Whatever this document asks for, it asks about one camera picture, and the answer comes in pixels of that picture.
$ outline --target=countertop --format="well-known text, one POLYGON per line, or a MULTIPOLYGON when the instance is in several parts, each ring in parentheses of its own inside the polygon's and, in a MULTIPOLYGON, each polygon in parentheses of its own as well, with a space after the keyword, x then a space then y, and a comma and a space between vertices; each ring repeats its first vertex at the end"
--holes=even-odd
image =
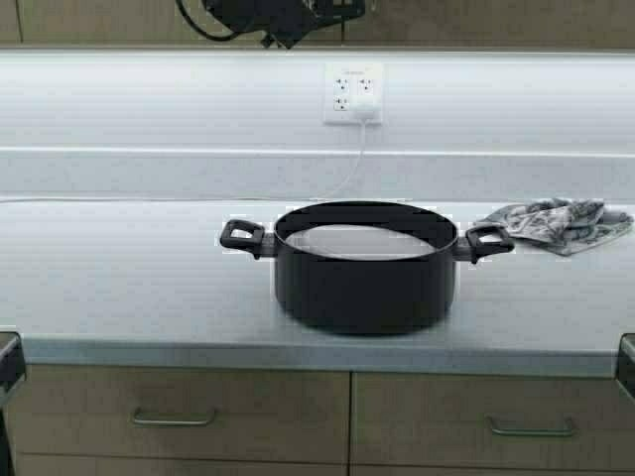
MULTIPOLYGON (((497 203, 415 203, 464 231, 497 203)), ((218 244, 229 218, 271 227, 302 203, 3 203, 0 324, 31 364, 611 378, 635 332, 635 234, 561 258, 519 245, 460 264, 446 320, 399 337, 294 322, 272 261, 218 244)), ((631 213, 634 206, 620 206, 631 213)))

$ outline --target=kitchen towel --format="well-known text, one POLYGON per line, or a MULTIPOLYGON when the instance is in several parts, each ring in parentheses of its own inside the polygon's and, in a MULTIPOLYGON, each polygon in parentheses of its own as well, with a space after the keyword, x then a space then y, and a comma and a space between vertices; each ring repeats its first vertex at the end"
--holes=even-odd
POLYGON ((513 238, 561 256, 612 241, 633 227, 631 215, 607 210, 603 201, 562 198, 505 206, 483 222, 500 223, 513 238))

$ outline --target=pot rim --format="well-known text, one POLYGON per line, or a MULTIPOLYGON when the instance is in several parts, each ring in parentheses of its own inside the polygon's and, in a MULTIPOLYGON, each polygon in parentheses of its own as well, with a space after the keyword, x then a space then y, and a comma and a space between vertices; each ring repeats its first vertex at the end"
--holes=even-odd
POLYGON ((313 256, 316 258, 322 258, 325 260, 329 260, 329 261, 336 261, 336 262, 341 262, 341 263, 408 263, 408 262, 420 262, 420 261, 429 261, 430 259, 439 256, 440 254, 443 254, 447 251, 451 251, 451 249, 456 245, 456 242, 459 239, 459 230, 458 227, 454 224, 454 222, 452 220, 450 220, 449 218, 446 218, 438 213, 436 213, 435 211, 429 210, 427 208, 422 208, 419 206, 414 206, 414 205, 407 205, 404 203, 399 203, 399 202, 394 202, 394 201, 374 201, 374 200, 342 200, 342 201, 328 201, 328 202, 324 202, 324 203, 316 203, 313 205, 308 205, 308 206, 303 206, 300 208, 297 208, 295 210, 292 210, 288 213, 285 213, 283 216, 281 216, 276 223, 274 224, 274 230, 273 230, 273 234, 276 238, 276 241, 281 245, 281 246, 285 246, 288 248, 291 248, 292 250, 294 250, 295 252, 304 254, 304 255, 309 255, 309 256, 313 256), (453 231, 454 231, 454 237, 452 240, 449 241, 449 243, 447 243, 446 245, 444 245, 441 248, 438 248, 437 251, 435 251, 434 253, 426 253, 423 255, 419 255, 419 256, 412 256, 412 257, 408 257, 408 258, 395 258, 395 259, 389 259, 389 260, 354 260, 354 259, 349 259, 349 258, 336 258, 336 257, 330 257, 330 256, 325 256, 325 255, 321 255, 318 253, 313 253, 310 251, 306 251, 303 250, 301 248, 298 248, 290 243, 287 242, 286 239, 282 238, 282 236, 279 233, 278 230, 278 226, 279 224, 288 216, 293 215, 295 213, 298 213, 299 211, 302 210, 309 210, 311 208, 319 208, 322 206, 326 206, 326 205, 334 205, 334 204, 341 204, 341 205, 397 205, 399 207, 402 208, 408 208, 410 210, 413 211, 425 211, 426 213, 429 214, 433 214, 436 215, 438 218, 440 218, 441 220, 443 220, 444 222, 448 223, 449 225, 451 225, 453 231))

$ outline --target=metal drawer handle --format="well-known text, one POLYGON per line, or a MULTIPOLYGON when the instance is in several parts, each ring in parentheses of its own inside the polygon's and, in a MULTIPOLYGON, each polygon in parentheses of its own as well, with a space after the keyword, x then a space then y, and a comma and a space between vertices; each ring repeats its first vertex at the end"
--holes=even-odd
POLYGON ((565 418, 562 429, 523 429, 501 426, 495 418, 486 418, 492 433, 498 436, 531 436, 536 438, 572 438, 575 436, 575 423, 571 418, 565 418))
POLYGON ((216 419, 216 410, 212 409, 208 414, 199 415, 175 415, 144 412, 135 410, 132 414, 132 422, 138 426, 169 427, 169 428, 193 428, 205 427, 216 419))

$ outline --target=wall outlet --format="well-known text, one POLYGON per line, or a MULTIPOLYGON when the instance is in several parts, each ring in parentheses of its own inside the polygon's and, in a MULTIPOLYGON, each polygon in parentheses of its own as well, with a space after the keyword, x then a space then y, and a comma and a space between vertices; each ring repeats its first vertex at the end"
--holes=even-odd
POLYGON ((357 101, 378 106, 370 124, 381 124, 384 104, 384 65, 382 63, 328 63, 324 86, 324 123, 358 124, 352 108, 357 101))

